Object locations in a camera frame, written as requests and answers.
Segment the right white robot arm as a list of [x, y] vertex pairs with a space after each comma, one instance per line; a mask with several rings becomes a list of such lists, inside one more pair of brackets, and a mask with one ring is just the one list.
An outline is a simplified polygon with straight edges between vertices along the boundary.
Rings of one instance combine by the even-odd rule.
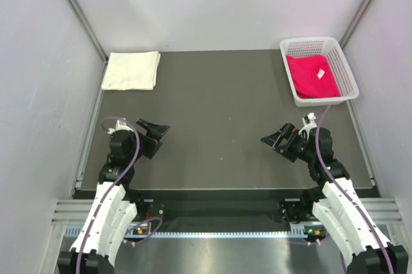
[[301, 194], [297, 220], [316, 219], [324, 226], [347, 273], [407, 273], [408, 252], [394, 245], [367, 213], [348, 171], [334, 157], [328, 129], [314, 124], [298, 129], [286, 123], [261, 142], [291, 162], [307, 164], [317, 186]]

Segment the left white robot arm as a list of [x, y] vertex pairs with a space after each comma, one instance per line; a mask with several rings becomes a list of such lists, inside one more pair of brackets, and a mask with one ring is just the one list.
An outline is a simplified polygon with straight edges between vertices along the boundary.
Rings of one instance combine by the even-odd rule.
[[113, 127], [103, 129], [109, 135], [109, 153], [99, 172], [93, 203], [80, 232], [67, 251], [60, 252], [60, 273], [114, 273], [115, 261], [126, 235], [139, 231], [150, 239], [163, 224], [163, 213], [151, 215], [141, 193], [128, 197], [135, 174], [135, 163], [141, 157], [151, 159], [162, 146], [168, 125], [138, 119], [139, 132], [125, 118], [112, 117]]

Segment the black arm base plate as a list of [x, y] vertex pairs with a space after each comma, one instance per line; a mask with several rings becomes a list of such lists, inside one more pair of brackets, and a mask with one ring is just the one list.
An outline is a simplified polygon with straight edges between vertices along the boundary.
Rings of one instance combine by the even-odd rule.
[[280, 223], [315, 221], [299, 201], [267, 200], [147, 200], [138, 205], [139, 219], [160, 216], [168, 221], [178, 217], [257, 217]]

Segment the pink red t shirt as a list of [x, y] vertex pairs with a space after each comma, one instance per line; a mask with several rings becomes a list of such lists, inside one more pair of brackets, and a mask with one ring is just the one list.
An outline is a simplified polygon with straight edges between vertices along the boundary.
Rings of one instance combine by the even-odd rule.
[[297, 58], [287, 55], [286, 60], [299, 98], [331, 98], [341, 95], [326, 57], [314, 55]]

